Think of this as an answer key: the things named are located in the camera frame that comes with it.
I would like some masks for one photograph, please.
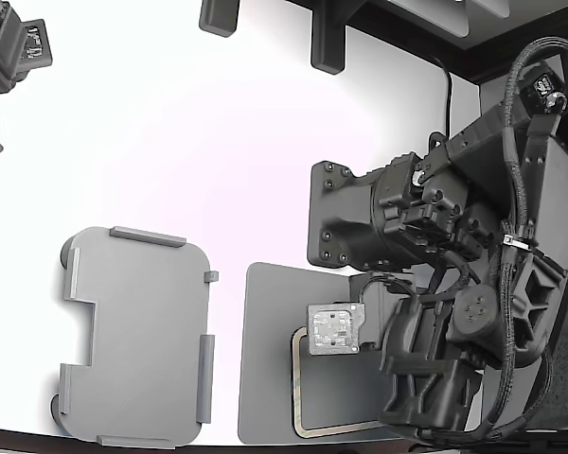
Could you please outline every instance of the wire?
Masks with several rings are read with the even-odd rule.
[[[551,390],[551,384],[553,383],[554,363],[551,355],[551,350],[549,349],[548,346],[546,346],[545,349],[543,350],[541,358],[542,358],[542,363],[545,366],[545,378],[543,383],[541,384],[539,397],[537,397],[537,399],[524,412],[524,414],[522,414],[522,416],[519,416],[510,423],[507,423],[493,430],[492,433],[490,433],[490,435],[488,436],[489,442],[491,443],[501,442],[509,435],[511,435],[513,432],[522,430],[528,425],[528,423],[534,417],[537,411],[541,409],[542,404],[545,401],[545,398],[547,397],[549,391]]]
[[[447,85],[447,94],[446,94],[446,140],[451,138],[451,105],[453,102],[453,76],[451,72],[446,68],[446,65],[440,60],[438,57],[432,56],[432,60],[437,63],[437,65],[444,70],[446,74],[446,80],[448,81]]]
[[[417,293],[414,290],[412,290],[408,284],[406,284],[401,279],[398,279],[397,277],[393,276],[392,274],[372,276],[366,282],[364,282],[364,284],[362,285],[362,288],[360,289],[360,295],[358,297],[358,301],[361,305],[364,303],[364,293],[366,292],[366,289],[368,288],[368,286],[370,284],[373,284],[375,282],[382,282],[382,283],[385,284],[386,287],[390,287],[390,286],[395,284],[397,286],[402,287],[404,290],[406,290],[408,295],[410,295],[410,296],[417,295]]]

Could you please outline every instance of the gray tray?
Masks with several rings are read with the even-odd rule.
[[[93,227],[62,249],[64,299],[94,308],[89,365],[62,364],[53,417],[69,435],[174,448],[210,422],[214,337],[200,248],[176,236]]]

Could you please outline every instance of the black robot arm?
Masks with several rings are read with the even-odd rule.
[[[568,292],[568,94],[546,63],[520,74],[546,38],[516,60],[506,99],[420,158],[409,153],[356,177],[323,162],[311,172],[308,259],[351,266],[353,311],[310,306],[312,355],[382,350],[380,421],[431,445],[496,442],[514,368],[543,358]],[[414,265],[434,269],[418,288]],[[444,274],[458,277],[440,288]],[[463,432],[486,366],[502,369],[495,404]]]
[[[0,0],[0,94],[10,92],[30,71],[51,64],[44,21],[22,22],[10,3]]]

